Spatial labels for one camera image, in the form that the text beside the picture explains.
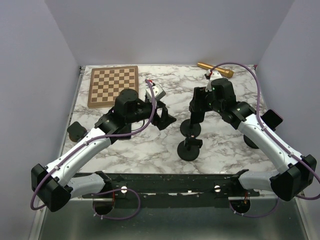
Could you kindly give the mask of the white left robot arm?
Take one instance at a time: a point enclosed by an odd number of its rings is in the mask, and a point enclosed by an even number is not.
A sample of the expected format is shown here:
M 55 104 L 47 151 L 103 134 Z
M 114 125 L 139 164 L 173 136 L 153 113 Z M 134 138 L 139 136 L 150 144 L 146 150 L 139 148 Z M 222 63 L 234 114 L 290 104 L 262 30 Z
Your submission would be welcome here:
M 67 153 L 46 166 L 31 169 L 33 197 L 39 197 L 51 212 L 63 208 L 69 200 L 87 194 L 104 198 L 110 194 L 111 185 L 102 173 L 85 177 L 75 174 L 89 160 L 121 138 L 130 138 L 152 124 L 164 130 L 176 121 L 161 102 L 165 91 L 160 86 L 145 90 L 145 100 L 133 89 L 124 89 L 115 99 L 114 106 L 95 123 L 94 127 Z M 131 131 L 131 124 L 146 120 L 146 125 Z

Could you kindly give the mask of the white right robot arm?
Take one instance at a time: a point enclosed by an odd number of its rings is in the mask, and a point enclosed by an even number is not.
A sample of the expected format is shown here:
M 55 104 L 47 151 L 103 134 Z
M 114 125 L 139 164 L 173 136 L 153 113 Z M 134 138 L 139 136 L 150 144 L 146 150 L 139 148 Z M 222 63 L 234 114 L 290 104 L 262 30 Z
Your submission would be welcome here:
M 238 101 L 233 84 L 226 78 L 210 80 L 207 86 L 195 87 L 189 104 L 190 124 L 203 122 L 206 112 L 216 112 L 234 129 L 260 149 L 275 166 L 271 172 L 246 170 L 230 183 L 230 191 L 241 196 L 247 190 L 274 192 L 290 201 L 314 179 L 317 160 L 289 147 L 247 102 Z

